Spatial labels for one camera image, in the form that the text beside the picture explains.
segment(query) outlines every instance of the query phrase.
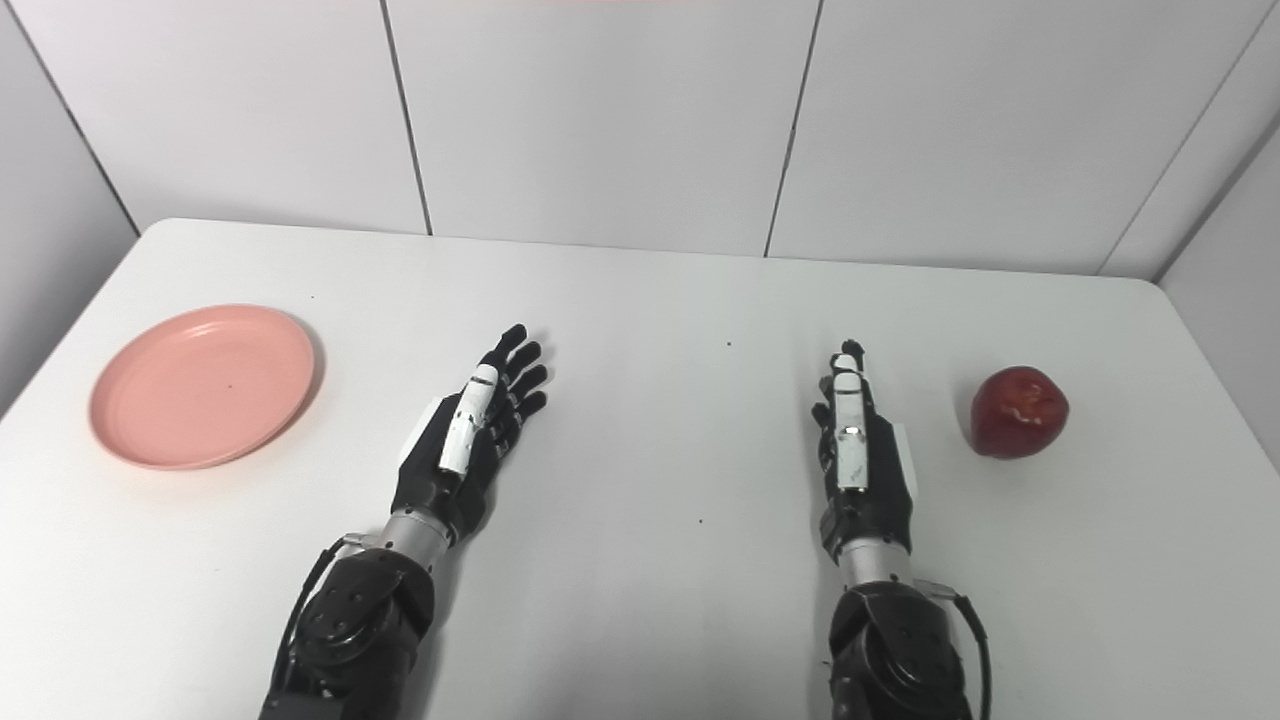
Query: table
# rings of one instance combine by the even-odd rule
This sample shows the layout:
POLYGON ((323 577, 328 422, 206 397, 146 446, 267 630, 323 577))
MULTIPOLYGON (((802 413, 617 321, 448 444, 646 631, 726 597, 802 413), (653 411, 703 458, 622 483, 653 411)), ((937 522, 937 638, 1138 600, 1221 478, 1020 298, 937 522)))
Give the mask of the table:
POLYGON ((549 347, 550 404, 439 569, 406 717, 829 716, 840 579, 808 411, 846 337, 910 434, 918 574, 991 634, 995 717, 1280 705, 1280 482, 1151 284, 166 220, 0 423, 5 715, 256 717, 315 555, 381 525, 410 428, 516 320, 549 347), (314 333, 306 414, 209 470, 106 455, 86 421, 104 364, 220 302, 314 333), (997 461, 961 419, 1010 364, 1073 410, 997 461))

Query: cable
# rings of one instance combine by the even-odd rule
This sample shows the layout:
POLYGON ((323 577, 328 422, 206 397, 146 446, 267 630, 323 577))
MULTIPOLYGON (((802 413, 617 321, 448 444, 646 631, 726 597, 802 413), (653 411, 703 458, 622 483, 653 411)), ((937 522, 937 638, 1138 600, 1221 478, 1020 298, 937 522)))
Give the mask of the cable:
POLYGON ((271 692, 284 689, 284 671, 289 666, 289 641, 293 639, 293 630, 298 626, 298 618, 302 616, 302 606, 306 605, 307 598, 311 597, 311 591, 320 582, 320 577, 324 575, 329 564, 338 557, 338 551, 344 544, 347 544, 346 538, 338 538, 338 542, 333 543, 329 550, 323 551, 320 557, 316 559, 316 564, 311 566, 311 571, 307 573, 307 579, 302 582, 302 592, 298 593, 298 601, 293 603, 293 611, 289 612, 289 621, 284 624, 284 635, 280 637, 280 647, 275 651, 275 667, 271 669, 271 692))
POLYGON ((991 720, 991 650, 987 647, 987 630, 982 626, 978 611, 973 609, 968 596, 956 594, 951 602, 964 616, 969 630, 973 632, 973 639, 978 641, 978 664, 982 666, 982 706, 978 711, 978 720, 991 720))

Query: red apple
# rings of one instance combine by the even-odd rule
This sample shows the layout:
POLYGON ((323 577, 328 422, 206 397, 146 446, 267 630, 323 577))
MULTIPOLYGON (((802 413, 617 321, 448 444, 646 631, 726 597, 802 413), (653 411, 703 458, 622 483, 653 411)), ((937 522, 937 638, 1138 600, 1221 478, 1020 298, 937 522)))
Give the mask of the red apple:
POLYGON ((1005 368, 973 396, 973 448, 1000 459, 1027 457, 1062 432, 1070 405, 1048 375, 1036 368, 1005 368))

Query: robotic hand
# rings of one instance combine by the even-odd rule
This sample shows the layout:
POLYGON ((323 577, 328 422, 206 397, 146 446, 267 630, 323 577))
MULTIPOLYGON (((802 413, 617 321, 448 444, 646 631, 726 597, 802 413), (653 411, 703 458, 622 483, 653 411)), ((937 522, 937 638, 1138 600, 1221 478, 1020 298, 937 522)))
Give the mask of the robotic hand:
POLYGON ((532 392, 547 368, 530 366, 541 347, 521 347, 526 337, 524 325, 503 333, 462 392, 440 401, 401 465, 381 533, 348 534, 320 555, 284 629, 260 720, 392 720, 399 711, 431 626, 431 566, 476 532, 502 457, 547 404, 532 392), (344 546, 360 551, 334 562, 307 601, 344 546))
POLYGON ((911 495, 893 425, 876 413, 861 346, 846 341, 819 387, 827 400, 813 407, 827 491, 822 546, 845 575, 829 637, 835 720, 972 717, 947 614, 931 596, 951 600, 978 638, 987 720, 986 633, 966 597, 911 574, 911 495))

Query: plate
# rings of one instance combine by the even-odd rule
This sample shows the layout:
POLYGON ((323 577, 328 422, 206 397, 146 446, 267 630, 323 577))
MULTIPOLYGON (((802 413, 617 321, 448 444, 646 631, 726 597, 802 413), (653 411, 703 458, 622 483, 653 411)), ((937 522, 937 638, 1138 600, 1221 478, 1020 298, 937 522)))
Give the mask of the plate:
POLYGON ((90 423, 134 465, 209 468, 275 437, 306 401, 315 365, 306 331, 284 313, 202 307, 148 329, 106 365, 90 423))

